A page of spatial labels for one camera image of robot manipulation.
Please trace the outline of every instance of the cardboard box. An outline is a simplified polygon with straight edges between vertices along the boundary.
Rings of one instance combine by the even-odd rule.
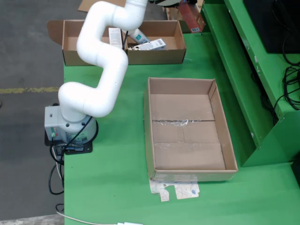
[[[193,11],[197,14],[200,14],[204,0],[198,0],[194,5],[190,5],[193,8]],[[188,27],[186,21],[181,15],[180,11],[177,8],[165,8],[167,13],[168,20],[178,20],[181,26],[182,33],[191,33],[190,28]]]
[[[135,51],[128,50],[129,64],[179,64],[183,62],[186,44],[178,21],[144,21],[139,27],[150,41],[162,39],[165,50]],[[128,47],[137,45],[127,37]]]
[[[95,4],[97,1],[102,1],[102,0],[82,0],[78,8],[78,11],[88,12],[90,7],[93,4]],[[106,1],[121,7],[124,7],[126,3],[126,0],[106,0]]]
[[[152,180],[223,181],[238,171],[215,80],[149,78],[144,127]]]
[[[77,53],[76,43],[83,26],[84,20],[52,20],[47,23],[49,37],[52,41],[62,46],[62,54],[66,66],[89,66],[82,61]],[[102,41],[109,44],[108,28],[106,27]]]
[[[49,37],[62,45],[66,66],[89,65],[79,58],[76,51],[76,42],[83,23],[84,20],[65,20],[49,21],[47,24]],[[166,48],[161,51],[128,50],[128,47],[137,45],[128,36],[125,42],[125,51],[129,64],[178,64],[183,62],[187,48],[178,21],[144,21],[139,29],[150,41],[161,38],[166,44]],[[108,27],[101,40],[109,44]]]
[[[187,0],[182,0],[179,3],[178,10],[180,11],[184,21],[191,33],[202,32],[205,26],[197,5],[189,4]]]

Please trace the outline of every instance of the green metal frame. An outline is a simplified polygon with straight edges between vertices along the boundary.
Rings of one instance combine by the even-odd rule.
[[[243,0],[225,0],[226,6],[234,21],[234,24],[243,40],[254,67],[262,81],[262,84],[270,98],[272,105],[283,95],[282,78],[285,69],[289,66],[282,54],[267,53],[251,18],[244,6]],[[300,61],[299,54],[288,54],[291,61]],[[298,98],[299,93],[291,94],[292,98]],[[283,118],[287,112],[294,109],[284,99],[279,100],[276,113]]]
[[[290,110],[281,113],[278,115],[280,121],[273,126],[272,115],[262,107],[260,91],[250,76],[251,69],[226,5],[205,4],[203,12],[256,146],[256,149],[248,152],[242,164],[265,165],[292,160],[300,150],[300,139],[297,138],[300,126],[295,123],[300,120],[300,112]],[[269,61],[274,54],[266,54],[265,57],[268,58],[264,61]]]

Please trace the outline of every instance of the white cable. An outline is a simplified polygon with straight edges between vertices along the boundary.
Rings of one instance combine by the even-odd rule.
[[[75,219],[73,217],[68,217],[65,214],[62,214],[60,212],[56,212],[56,213],[59,214],[59,215],[61,215],[61,216],[63,216],[63,217],[65,217],[65,218],[72,219],[72,220],[75,220],[75,221],[78,221],[78,222],[84,223],[84,224],[91,224],[91,225],[116,225],[116,224],[95,224],[95,223],[90,223],[90,222],[86,222],[86,221],[83,221],[83,220]]]
[[[54,158],[57,160],[56,154],[55,154],[55,151],[54,151],[54,147],[52,147],[52,152],[53,152]],[[60,175],[60,171],[58,169],[58,163],[56,163],[56,169],[57,169],[57,173],[58,173],[60,179],[62,180],[61,175]]]

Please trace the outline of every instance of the green workbench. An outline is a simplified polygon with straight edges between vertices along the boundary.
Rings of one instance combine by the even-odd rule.
[[[99,118],[93,152],[65,156],[65,214],[93,223],[144,225],[296,225],[300,191],[289,163],[241,167],[255,149],[211,33],[185,34],[183,64],[129,66],[111,114]],[[64,67],[65,82],[96,87],[102,69]],[[143,92],[149,76],[215,78],[239,172],[231,181],[199,183],[198,198],[151,194],[145,158]],[[66,225],[80,224],[65,219]]]
[[[254,166],[291,161],[300,150],[300,111],[281,98],[275,108],[279,122],[274,126],[272,114],[263,108],[260,90],[251,78],[247,56],[273,107],[283,95],[282,79],[289,64],[282,54],[266,52],[243,0],[205,2],[202,10],[255,145],[242,164]],[[287,57],[300,61],[300,54]],[[289,91],[298,87],[294,84]],[[290,97],[299,99],[300,91]]]

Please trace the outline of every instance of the concrete floor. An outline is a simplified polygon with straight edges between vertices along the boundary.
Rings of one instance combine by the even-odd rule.
[[[46,23],[84,19],[81,0],[0,0],[0,221],[55,213],[63,195],[48,191],[54,165],[44,146],[44,107],[58,102],[63,82],[61,46]],[[164,20],[148,4],[145,20]],[[61,188],[57,173],[53,189]]]

